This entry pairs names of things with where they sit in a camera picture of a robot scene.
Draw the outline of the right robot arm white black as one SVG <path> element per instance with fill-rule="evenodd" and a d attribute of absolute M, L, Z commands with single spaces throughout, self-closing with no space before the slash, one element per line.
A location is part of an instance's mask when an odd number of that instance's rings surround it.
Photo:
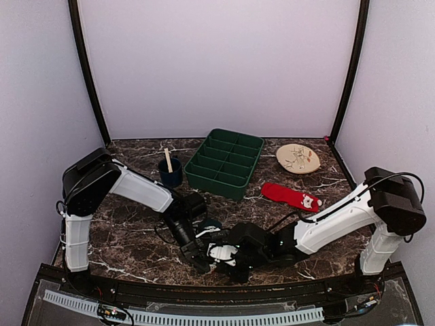
<path fill-rule="evenodd" d="M 418 179 L 413 173 L 369 168 L 363 183 L 326 210 L 300 217 L 276 233 L 254 223 L 238 223 L 223 244 L 209 245 L 207 254 L 227 264 L 231 276 L 245 283 L 253 268 L 293 266 L 329 243 L 373 224 L 375 231 L 356 261 L 357 272 L 347 279 L 347 289 L 360 295 L 372 285 L 373 276 L 382 273 L 400 243 L 425 225 L 424 192 L 417 192 L 413 184 Z"/>

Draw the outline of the green compartment tray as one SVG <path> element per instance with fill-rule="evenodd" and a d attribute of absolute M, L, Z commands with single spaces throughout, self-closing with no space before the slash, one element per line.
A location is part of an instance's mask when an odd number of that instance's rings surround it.
<path fill-rule="evenodd" d="M 242 200 L 263 146 L 260 137 L 213 129 L 184 167 L 190 187 Z"/>

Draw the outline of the dark green sock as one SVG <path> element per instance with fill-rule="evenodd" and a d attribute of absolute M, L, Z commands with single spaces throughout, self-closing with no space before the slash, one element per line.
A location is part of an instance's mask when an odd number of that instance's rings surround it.
<path fill-rule="evenodd" d="M 214 219 L 204 219 L 198 226 L 198 237 L 211 232 L 218 232 L 222 229 L 222 224 Z"/>

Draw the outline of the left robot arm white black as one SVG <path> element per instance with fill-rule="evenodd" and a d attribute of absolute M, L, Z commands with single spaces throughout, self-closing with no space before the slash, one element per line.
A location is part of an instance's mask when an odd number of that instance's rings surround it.
<path fill-rule="evenodd" d="M 104 147 L 70 166 L 63 173 L 62 182 L 63 207 L 59 213 L 65 220 L 65 263 L 72 272 L 69 284 L 81 296 L 96 290 L 95 279 L 85 273 L 89 267 L 90 224 L 109 195 L 132 200 L 159 213 L 185 260 L 201 273 L 210 271 L 209 259 L 193 226 L 194 218 L 206 211 L 201 195 L 181 195 L 125 166 Z"/>

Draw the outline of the red santa sock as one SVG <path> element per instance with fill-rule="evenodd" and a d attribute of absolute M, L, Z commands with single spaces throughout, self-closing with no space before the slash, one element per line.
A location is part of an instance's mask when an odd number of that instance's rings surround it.
<path fill-rule="evenodd" d="M 284 202 L 292 207 L 304 211 L 317 213 L 323 202 L 304 192 L 298 192 L 276 183 L 265 183 L 262 186 L 261 194 L 274 202 Z"/>

